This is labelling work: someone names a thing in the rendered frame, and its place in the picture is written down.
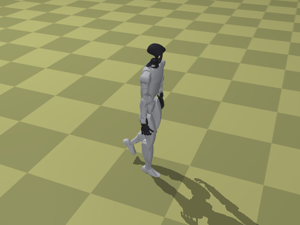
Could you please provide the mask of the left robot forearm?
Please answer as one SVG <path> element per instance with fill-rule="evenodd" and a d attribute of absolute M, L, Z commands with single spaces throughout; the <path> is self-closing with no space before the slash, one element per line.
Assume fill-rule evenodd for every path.
<path fill-rule="evenodd" d="M 163 82 L 161 83 L 161 85 L 160 85 L 160 89 L 159 89 L 159 92 L 158 92 L 158 96 L 160 96 L 160 93 L 163 93 Z"/>

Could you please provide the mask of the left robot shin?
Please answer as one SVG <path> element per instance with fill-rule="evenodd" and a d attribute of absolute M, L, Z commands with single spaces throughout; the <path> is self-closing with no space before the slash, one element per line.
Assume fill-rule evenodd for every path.
<path fill-rule="evenodd" d="M 157 131 L 156 131 L 156 133 L 157 133 Z M 133 146 L 134 144 L 139 143 L 139 142 L 143 141 L 144 139 L 145 139 L 145 135 L 144 134 L 142 135 L 142 131 L 141 131 L 137 134 L 137 136 L 134 139 L 131 140 L 131 142 L 129 144 L 131 144 L 131 146 Z"/>

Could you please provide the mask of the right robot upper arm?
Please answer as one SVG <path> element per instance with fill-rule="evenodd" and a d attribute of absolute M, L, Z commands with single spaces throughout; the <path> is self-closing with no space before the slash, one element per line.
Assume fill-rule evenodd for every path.
<path fill-rule="evenodd" d="M 141 99 L 142 98 L 145 99 L 146 105 L 151 103 L 151 98 L 148 97 L 150 82 L 151 82 L 151 72 L 145 71 L 140 76 L 140 83 L 141 83 Z"/>

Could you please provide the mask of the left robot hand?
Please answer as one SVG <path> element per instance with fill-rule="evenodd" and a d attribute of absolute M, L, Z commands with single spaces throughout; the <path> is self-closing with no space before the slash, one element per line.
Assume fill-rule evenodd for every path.
<path fill-rule="evenodd" d="M 157 95 L 157 97 L 158 97 L 158 99 L 160 101 L 161 109 L 162 109 L 164 107 L 163 93 L 161 92 L 160 96 Z"/>

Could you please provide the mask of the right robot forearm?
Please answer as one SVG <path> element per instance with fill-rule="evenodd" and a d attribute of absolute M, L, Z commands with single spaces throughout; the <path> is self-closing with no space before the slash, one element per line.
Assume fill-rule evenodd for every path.
<path fill-rule="evenodd" d="M 140 119 L 141 119 L 141 124 L 146 124 L 146 119 L 147 119 L 147 110 L 148 110 L 148 105 L 146 105 L 146 101 L 144 98 L 141 99 L 140 101 Z"/>

